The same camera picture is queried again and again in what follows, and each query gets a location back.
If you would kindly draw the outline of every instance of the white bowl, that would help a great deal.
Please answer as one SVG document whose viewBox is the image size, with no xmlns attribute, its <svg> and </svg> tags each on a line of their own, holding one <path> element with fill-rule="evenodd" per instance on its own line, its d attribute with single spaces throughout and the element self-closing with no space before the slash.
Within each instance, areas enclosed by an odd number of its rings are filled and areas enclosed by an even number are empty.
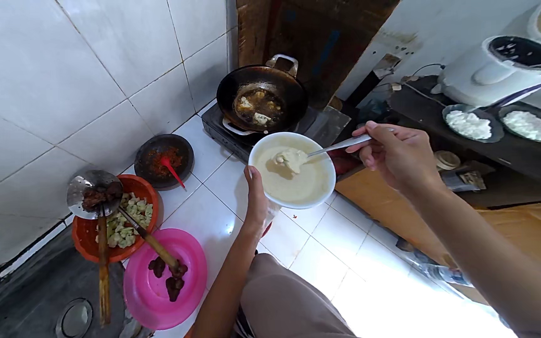
<svg viewBox="0 0 541 338">
<path fill-rule="evenodd" d="M 307 153 L 323 149 L 323 147 L 321 147 L 317 142 L 312 141 L 310 138 L 304 135 L 292 132 L 277 132 L 263 137 L 260 141 L 258 141 L 258 143 L 256 143 L 256 145 L 252 149 L 252 152 L 250 153 L 248 165 L 255 165 L 256 159 L 259 154 L 261 154 L 263 150 L 268 149 L 269 147 L 293 147 L 294 143 L 299 146 L 297 147 L 298 149 L 304 146 L 304 149 L 301 150 L 304 150 Z M 327 198 L 329 198 L 329 196 L 335 189 L 335 167 L 333 165 L 333 161 L 331 160 L 329 155 L 327 155 L 327 153 L 314 155 L 314 157 L 317 156 L 321 157 L 320 160 L 317 159 L 319 163 L 317 167 L 325 174 L 319 176 L 327 178 L 323 180 L 323 182 L 318 182 L 318 184 L 322 185 L 318 196 L 313 196 L 312 198 L 308 198 L 307 200 L 302 202 L 287 202 L 269 195 L 265 189 L 265 195 L 267 196 L 267 198 L 270 201 L 283 207 L 288 207 L 289 209 L 310 209 L 311 207 L 317 206 L 327 200 Z"/>
</svg>

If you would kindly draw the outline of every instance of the gas stove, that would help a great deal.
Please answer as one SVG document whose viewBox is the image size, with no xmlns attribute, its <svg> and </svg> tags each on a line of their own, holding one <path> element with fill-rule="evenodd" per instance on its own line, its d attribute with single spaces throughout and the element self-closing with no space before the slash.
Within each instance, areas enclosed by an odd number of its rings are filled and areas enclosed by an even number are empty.
<svg viewBox="0 0 541 338">
<path fill-rule="evenodd" d="M 231 150 L 245 163 L 248 162 L 254 144 L 266 136 L 262 133 L 237 135 L 229 131 L 222 125 L 223 113 L 218 104 L 213 105 L 202 114 L 201 119 L 208 135 Z M 308 107 L 300 122 L 287 131 L 305 135 L 322 147 L 328 147 L 335 141 L 348 122 L 350 122 L 350 118 L 347 115 L 330 106 L 323 111 Z"/>
</svg>

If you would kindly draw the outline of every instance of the wall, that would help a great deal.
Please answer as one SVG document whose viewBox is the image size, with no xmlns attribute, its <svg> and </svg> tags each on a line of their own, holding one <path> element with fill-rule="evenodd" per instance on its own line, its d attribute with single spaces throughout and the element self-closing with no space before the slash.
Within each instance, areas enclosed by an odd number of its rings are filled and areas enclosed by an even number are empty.
<svg viewBox="0 0 541 338">
<path fill-rule="evenodd" d="M 471 46 L 493 35 L 527 35 L 527 22 L 541 0 L 402 0 L 369 44 L 336 95 L 346 99 L 386 54 L 402 58 L 394 75 L 398 81 L 431 63 L 448 64 Z M 418 72 L 438 74 L 437 66 Z M 376 92 L 385 91 L 377 88 Z M 359 106 L 366 104 L 368 96 Z M 524 101 L 541 107 L 541 90 Z"/>
<path fill-rule="evenodd" d="M 69 213 L 73 173 L 121 173 L 214 98 L 236 25 L 234 0 L 0 0 L 0 265 Z"/>
</svg>

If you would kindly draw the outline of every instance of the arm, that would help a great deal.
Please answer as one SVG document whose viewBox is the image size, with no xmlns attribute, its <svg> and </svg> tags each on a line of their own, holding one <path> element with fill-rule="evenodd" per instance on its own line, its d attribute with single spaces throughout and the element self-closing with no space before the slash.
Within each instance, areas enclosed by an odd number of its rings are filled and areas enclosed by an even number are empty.
<svg viewBox="0 0 541 338">
<path fill-rule="evenodd" d="M 354 135 L 374 140 L 352 146 L 372 170 L 398 190 L 438 236 L 473 285 L 520 335 L 541 334 L 541 264 L 496 232 L 469 204 L 449 191 L 438 174 L 429 137 L 370 122 Z"/>
<path fill-rule="evenodd" d="M 250 189 L 245 221 L 199 310 L 193 324 L 193 338 L 229 337 L 254 251 L 262 236 L 268 208 L 262 179 L 253 166 L 246 166 L 244 174 Z"/>
</svg>

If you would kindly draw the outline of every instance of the hand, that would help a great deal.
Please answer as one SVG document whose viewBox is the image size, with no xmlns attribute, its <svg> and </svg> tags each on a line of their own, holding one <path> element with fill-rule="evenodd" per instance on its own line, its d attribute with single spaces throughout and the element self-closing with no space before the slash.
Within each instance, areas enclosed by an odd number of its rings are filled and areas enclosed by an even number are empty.
<svg viewBox="0 0 541 338">
<path fill-rule="evenodd" d="M 435 166 L 429 136 L 424 131 L 395 125 L 379 125 L 373 121 L 355 130 L 352 136 L 368 133 L 373 140 L 346 149 L 360 149 L 366 167 L 379 170 L 392 188 L 406 194 L 428 188 L 446 188 Z"/>
<path fill-rule="evenodd" d="M 259 227 L 259 230 L 262 231 L 269 208 L 268 198 L 262 188 L 262 176 L 258 169 L 252 165 L 245 166 L 244 175 L 248 181 L 248 211 L 245 215 L 244 226 L 248 223 Z"/>
</svg>

